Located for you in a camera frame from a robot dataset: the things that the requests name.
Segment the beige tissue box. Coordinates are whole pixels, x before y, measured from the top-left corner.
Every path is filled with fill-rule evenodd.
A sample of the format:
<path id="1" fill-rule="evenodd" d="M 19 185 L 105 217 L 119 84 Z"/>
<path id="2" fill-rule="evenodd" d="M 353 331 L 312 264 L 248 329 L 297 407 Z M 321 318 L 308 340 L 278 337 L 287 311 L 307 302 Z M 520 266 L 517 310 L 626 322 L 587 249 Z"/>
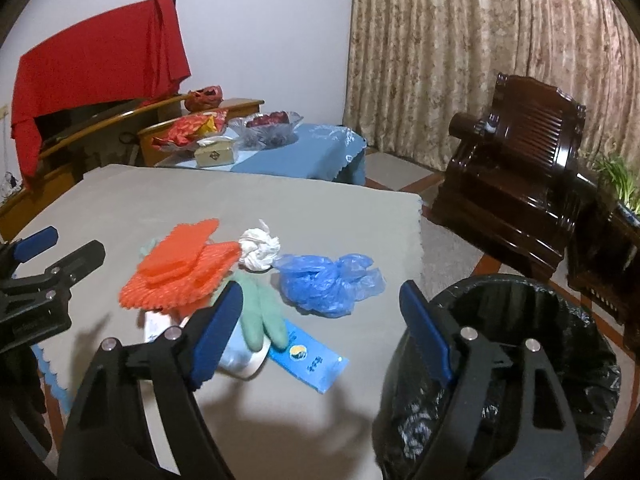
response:
<path id="1" fill-rule="evenodd" d="M 194 159 L 198 168 L 231 166 L 236 162 L 234 142 L 220 139 L 202 145 L 195 150 Z"/>

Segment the white plastic bag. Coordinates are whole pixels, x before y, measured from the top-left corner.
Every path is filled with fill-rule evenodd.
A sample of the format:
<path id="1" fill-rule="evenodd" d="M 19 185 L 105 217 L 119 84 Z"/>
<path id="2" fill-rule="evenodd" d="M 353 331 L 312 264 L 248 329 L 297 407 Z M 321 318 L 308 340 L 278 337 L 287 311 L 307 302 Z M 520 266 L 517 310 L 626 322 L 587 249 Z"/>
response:
<path id="1" fill-rule="evenodd" d="M 250 272 L 266 272 L 271 269 L 281 250 L 279 237 L 271 234 L 268 224 L 262 219 L 258 223 L 257 228 L 245 230 L 239 238 L 239 265 Z"/>

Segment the green rubber glove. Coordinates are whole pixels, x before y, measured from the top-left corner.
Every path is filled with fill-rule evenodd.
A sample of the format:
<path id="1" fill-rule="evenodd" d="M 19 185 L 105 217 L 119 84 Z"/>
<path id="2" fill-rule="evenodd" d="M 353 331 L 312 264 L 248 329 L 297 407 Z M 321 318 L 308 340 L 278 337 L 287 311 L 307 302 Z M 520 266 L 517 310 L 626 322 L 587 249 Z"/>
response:
<path id="1" fill-rule="evenodd" d="M 270 285 L 245 272 L 230 276 L 242 288 L 243 307 L 240 316 L 242 335 L 251 352 L 259 352 L 268 338 L 278 351 L 288 346 L 288 329 L 281 312 L 282 301 Z"/>

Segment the glass fruit bowl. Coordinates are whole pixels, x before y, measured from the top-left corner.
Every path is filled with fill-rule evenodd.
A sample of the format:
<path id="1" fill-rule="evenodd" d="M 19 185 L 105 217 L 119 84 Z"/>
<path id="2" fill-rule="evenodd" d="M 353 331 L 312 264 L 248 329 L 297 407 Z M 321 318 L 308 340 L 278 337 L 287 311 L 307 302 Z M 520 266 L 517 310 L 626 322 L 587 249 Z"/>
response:
<path id="1" fill-rule="evenodd" d="M 297 140 L 295 128 L 302 120 L 302 115 L 280 110 L 233 118 L 228 126 L 238 135 L 241 150 L 261 151 L 293 144 Z"/>

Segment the red snack packages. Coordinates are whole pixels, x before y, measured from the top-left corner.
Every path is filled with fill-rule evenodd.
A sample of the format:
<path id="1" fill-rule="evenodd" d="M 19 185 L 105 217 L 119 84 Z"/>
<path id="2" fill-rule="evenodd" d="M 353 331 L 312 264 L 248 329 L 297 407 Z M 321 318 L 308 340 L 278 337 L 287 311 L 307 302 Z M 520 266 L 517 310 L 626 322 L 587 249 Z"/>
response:
<path id="1" fill-rule="evenodd" d="M 152 147 L 162 152 L 190 150 L 199 140 L 221 136 L 226 130 L 227 115 L 228 110 L 210 110 L 183 116 L 161 136 L 153 136 Z"/>

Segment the beige patterned curtain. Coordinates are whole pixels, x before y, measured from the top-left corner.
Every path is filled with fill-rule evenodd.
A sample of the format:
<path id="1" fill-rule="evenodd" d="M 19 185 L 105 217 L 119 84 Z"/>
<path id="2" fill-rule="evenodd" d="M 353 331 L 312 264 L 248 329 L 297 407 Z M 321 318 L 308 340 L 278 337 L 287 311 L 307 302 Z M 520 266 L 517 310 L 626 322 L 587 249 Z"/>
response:
<path id="1" fill-rule="evenodd" d="M 585 105 L 580 149 L 639 165 L 639 41 L 613 0 L 352 0 L 344 122 L 444 169 L 454 114 L 486 110 L 499 74 Z"/>

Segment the blue tube white cap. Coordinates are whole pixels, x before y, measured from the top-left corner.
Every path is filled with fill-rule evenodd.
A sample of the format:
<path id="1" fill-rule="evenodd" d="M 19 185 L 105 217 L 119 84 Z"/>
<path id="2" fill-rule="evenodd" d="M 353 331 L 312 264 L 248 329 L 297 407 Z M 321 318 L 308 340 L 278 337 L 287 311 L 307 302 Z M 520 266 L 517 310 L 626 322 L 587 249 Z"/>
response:
<path id="1" fill-rule="evenodd" d="M 273 362 L 318 393 L 326 393 L 348 367 L 349 359 L 340 356 L 289 320 L 284 321 L 288 345 L 284 350 L 271 347 Z"/>

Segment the blue side table cloth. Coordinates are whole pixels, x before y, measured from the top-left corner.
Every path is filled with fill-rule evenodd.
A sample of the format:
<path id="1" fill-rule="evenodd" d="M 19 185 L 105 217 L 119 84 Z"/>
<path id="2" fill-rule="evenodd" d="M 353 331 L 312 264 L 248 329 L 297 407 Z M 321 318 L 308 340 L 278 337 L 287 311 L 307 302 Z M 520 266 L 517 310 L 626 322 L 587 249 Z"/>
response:
<path id="1" fill-rule="evenodd" d="M 208 171 L 366 184 L 367 142 L 349 128 L 336 125 L 300 124 L 297 140 L 272 150 L 239 152 L 232 165 Z"/>

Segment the white blue plastic package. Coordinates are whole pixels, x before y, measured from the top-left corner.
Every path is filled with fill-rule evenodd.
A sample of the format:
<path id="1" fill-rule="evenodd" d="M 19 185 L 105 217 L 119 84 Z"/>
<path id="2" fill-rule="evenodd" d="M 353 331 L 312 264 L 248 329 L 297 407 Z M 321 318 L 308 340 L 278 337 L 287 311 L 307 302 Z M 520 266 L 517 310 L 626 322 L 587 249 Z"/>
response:
<path id="1" fill-rule="evenodd" d="M 189 319 L 176 322 L 169 314 L 143 311 L 138 316 L 138 325 L 143 328 L 144 341 L 150 342 L 160 336 L 171 325 L 186 325 Z M 264 364 L 271 340 L 264 336 L 262 348 L 258 352 L 250 351 L 244 340 L 241 323 L 237 322 L 219 362 L 219 368 L 230 376 L 240 379 L 250 379 Z"/>

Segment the dark wooden side table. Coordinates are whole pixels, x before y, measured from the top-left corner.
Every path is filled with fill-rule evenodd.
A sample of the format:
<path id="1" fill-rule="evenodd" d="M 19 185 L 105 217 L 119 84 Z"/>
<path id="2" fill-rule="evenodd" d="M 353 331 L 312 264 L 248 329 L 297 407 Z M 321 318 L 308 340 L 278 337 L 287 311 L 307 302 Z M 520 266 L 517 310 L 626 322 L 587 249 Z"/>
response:
<path id="1" fill-rule="evenodd" d="M 567 246 L 570 288 L 624 326 L 624 344 L 639 352 L 639 228 L 616 208 L 582 206 Z"/>

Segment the blue plastic bag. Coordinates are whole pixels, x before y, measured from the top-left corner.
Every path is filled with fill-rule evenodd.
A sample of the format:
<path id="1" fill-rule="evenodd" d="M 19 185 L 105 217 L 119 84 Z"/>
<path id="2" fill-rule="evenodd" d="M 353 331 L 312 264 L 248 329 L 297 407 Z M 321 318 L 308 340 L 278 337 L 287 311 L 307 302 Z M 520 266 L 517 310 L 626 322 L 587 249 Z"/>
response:
<path id="1" fill-rule="evenodd" d="M 316 255 L 283 255 L 274 262 L 283 298 L 322 318 L 351 315 L 357 302 L 381 295 L 386 281 L 373 260 L 348 254 L 332 260 Z"/>

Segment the orange mesh cloth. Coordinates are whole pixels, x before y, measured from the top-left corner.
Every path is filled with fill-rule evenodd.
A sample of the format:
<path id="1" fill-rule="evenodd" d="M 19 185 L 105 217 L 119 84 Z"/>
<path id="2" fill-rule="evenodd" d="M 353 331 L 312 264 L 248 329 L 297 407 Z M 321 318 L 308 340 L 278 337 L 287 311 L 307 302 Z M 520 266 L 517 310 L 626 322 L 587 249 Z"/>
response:
<path id="1" fill-rule="evenodd" d="M 216 219 L 175 226 L 143 257 L 119 304 L 182 316 L 204 307 L 241 255 L 236 240 L 212 240 L 218 226 Z"/>

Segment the green potted plant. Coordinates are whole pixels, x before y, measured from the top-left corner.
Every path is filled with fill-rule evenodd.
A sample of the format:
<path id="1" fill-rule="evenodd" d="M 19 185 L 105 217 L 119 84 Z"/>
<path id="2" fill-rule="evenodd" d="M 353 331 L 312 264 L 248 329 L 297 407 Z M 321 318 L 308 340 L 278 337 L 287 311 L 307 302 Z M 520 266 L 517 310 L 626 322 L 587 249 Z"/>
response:
<path id="1" fill-rule="evenodd" d="M 622 208 L 639 217 L 639 177 L 626 162 L 618 155 L 589 154 L 586 164 L 588 177 L 605 209 Z"/>

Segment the wooden tv cabinet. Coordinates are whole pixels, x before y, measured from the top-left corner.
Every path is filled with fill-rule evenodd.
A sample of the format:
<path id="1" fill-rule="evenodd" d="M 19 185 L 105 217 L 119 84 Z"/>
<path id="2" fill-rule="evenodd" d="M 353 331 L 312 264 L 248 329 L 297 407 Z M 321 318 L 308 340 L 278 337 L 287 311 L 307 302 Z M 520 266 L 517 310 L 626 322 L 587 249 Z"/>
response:
<path id="1" fill-rule="evenodd" d="M 1 237 L 12 240 L 93 169 L 109 164 L 153 167 L 167 158 L 152 147 L 152 139 L 186 114 L 185 99 L 177 94 L 148 105 L 129 101 L 44 142 L 35 180 L 1 204 Z"/>

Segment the grey table cloth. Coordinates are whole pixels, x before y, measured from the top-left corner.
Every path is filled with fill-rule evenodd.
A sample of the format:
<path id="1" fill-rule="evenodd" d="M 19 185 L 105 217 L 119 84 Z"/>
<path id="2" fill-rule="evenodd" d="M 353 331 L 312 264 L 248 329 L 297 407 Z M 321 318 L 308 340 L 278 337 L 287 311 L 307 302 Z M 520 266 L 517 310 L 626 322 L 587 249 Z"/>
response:
<path id="1" fill-rule="evenodd" d="M 371 426 L 386 367 L 405 324 L 398 308 L 404 281 L 420 278 L 420 203 L 410 194 L 358 185 L 236 174 L 219 170 L 112 165 L 81 182 L 29 222 L 54 226 L 58 244 L 21 266 L 36 274 L 77 247 L 98 240 L 106 257 L 72 290 L 72 326 L 45 341 L 43 362 L 73 399 L 93 353 L 106 337 L 144 339 L 142 314 L 119 294 L 146 250 L 181 223 L 217 219 L 213 241 L 242 247 L 233 274 L 269 299 L 279 296 L 276 262 L 287 255 L 370 258 L 382 274 L 379 295 L 341 318 L 285 318 L 347 360 L 320 393 L 271 361 L 250 379 L 220 373 L 198 390 L 209 431 L 239 479 L 376 479 Z"/>

